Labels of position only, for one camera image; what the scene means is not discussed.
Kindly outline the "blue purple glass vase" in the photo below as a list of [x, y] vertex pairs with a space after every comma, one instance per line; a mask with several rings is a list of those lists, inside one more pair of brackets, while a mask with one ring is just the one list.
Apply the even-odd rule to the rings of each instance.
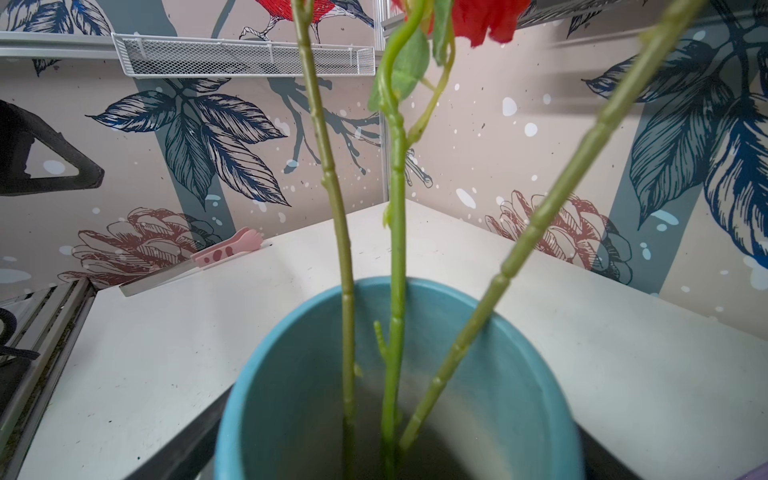
[[768, 463], [764, 463], [746, 474], [737, 478], [737, 480], [768, 480]]

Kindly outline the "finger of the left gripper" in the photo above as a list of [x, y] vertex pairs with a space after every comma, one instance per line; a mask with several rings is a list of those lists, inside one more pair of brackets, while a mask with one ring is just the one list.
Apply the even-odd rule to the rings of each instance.
[[105, 171], [38, 115], [1, 103], [1, 195], [97, 189]]

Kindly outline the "pink silicone tongs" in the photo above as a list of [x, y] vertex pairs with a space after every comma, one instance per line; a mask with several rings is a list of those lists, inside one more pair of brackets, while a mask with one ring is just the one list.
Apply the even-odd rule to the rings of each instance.
[[256, 252], [262, 248], [263, 242], [264, 237], [261, 232], [252, 228], [242, 228], [231, 238], [193, 254], [188, 260], [124, 283], [119, 286], [119, 289], [125, 297], [138, 295], [188, 272], [208, 269], [237, 256]]

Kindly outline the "white artificial rose bunch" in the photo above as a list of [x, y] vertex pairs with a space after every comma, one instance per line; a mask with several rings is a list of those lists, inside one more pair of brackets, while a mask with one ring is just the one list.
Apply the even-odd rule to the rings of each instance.
[[398, 443], [401, 453], [406, 452], [417, 439], [444, 388], [494, 312], [512, 279], [522, 269], [534, 247], [543, 238], [566, 200], [624, 120], [637, 97], [647, 87], [662, 61], [704, 5], [703, 1], [696, 0], [673, 1], [663, 12], [657, 25], [641, 35], [642, 48], [629, 72], [619, 82], [609, 101], [597, 115], [595, 124], [583, 136], [571, 160], [548, 195], [534, 211], [530, 223], [501, 264], [499, 273], [493, 277], [476, 309], [451, 345], [445, 360], [402, 434]]

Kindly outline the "dark red carnation stem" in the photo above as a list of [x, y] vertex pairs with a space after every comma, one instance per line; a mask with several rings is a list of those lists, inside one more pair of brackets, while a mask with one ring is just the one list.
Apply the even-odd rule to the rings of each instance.
[[[405, 343], [406, 317], [406, 158], [423, 136], [445, 90], [456, 56], [455, 41], [464, 37], [474, 47], [486, 39], [506, 44], [513, 39], [526, 1], [399, 1], [406, 20], [390, 37], [369, 99], [372, 110], [384, 115], [390, 135], [390, 201], [384, 225], [391, 231], [391, 314], [389, 336], [379, 337], [386, 365], [381, 417], [381, 457], [387, 479], [397, 476], [398, 462], [418, 436], [423, 423], [476, 337], [461, 334], [433, 378], [428, 393], [409, 420], [403, 436], [399, 426], [398, 394]], [[442, 69], [433, 96], [411, 127], [404, 125], [399, 106], [424, 79], [430, 63]]]

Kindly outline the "teal ceramic vase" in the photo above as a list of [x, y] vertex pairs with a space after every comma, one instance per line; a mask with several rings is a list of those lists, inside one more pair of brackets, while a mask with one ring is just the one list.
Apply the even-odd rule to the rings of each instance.
[[[476, 302], [410, 279], [398, 407], [410, 416]], [[355, 475], [379, 479], [385, 364], [373, 324], [390, 315], [387, 277], [355, 292]], [[342, 471], [341, 291], [288, 314], [235, 382], [217, 438], [218, 479], [339, 479]], [[578, 428], [551, 369], [493, 315], [449, 380], [398, 470], [402, 479], [581, 479]]]

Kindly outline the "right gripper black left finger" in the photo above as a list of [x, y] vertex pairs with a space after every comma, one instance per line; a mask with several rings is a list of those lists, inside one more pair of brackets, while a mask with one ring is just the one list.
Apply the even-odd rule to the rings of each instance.
[[231, 388], [193, 419], [127, 479], [197, 479], [214, 458]]

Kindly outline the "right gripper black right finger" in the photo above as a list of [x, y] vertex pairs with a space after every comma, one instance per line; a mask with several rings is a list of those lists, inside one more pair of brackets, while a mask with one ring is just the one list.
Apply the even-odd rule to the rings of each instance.
[[577, 425], [583, 452], [586, 480], [640, 480], [640, 477]]

